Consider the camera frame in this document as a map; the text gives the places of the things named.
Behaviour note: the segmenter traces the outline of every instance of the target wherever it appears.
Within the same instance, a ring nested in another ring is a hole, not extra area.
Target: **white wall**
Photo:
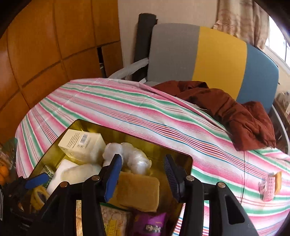
[[[133,62],[140,13],[152,13],[160,23],[186,23],[211,28],[216,19],[217,0],[118,0],[124,66]]]
[[[279,84],[275,96],[281,92],[290,91],[290,68],[269,48],[265,47],[264,52],[277,64],[279,69]]]

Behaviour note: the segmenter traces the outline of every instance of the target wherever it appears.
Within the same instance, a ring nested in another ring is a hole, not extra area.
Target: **cardboard box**
[[[70,158],[84,163],[102,165],[106,144],[99,133],[69,129],[58,146]]]

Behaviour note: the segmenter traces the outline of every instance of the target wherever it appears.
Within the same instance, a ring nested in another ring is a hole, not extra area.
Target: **wooden panel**
[[[7,32],[0,38],[0,108],[18,90],[9,61],[7,50]]]
[[[96,44],[120,40],[118,0],[92,0]]]
[[[62,58],[95,46],[91,0],[56,1],[55,24]]]
[[[29,111],[22,94],[20,92],[6,104],[0,111],[0,143],[4,144],[15,136],[15,131]]]
[[[30,108],[67,82],[61,64],[48,69],[23,88],[23,96]]]
[[[52,4],[53,0],[31,1],[8,27],[10,61],[20,85],[60,60]]]
[[[102,53],[107,77],[123,68],[120,41],[102,47]]]
[[[102,77],[95,48],[69,57],[64,60],[64,66],[69,80]]]

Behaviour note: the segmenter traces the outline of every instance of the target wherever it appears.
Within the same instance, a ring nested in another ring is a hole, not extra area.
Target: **pink striped fabric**
[[[40,101],[16,131],[17,173],[33,168],[76,119],[84,119],[190,155],[191,174],[204,183],[223,181],[234,193],[260,236],[275,235],[290,210],[290,157],[265,148],[237,152],[224,126],[196,105],[144,84],[110,79],[73,80]],[[282,171],[282,188],[263,202],[259,184]],[[209,203],[204,203],[203,235],[209,233]],[[173,235],[179,235],[184,210]]]

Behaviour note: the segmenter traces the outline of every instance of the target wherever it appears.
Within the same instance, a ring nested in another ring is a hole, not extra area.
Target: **brown jacket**
[[[273,124],[260,102],[237,103],[221,89],[200,81],[167,81],[153,88],[208,110],[231,133],[238,151],[276,147]]]

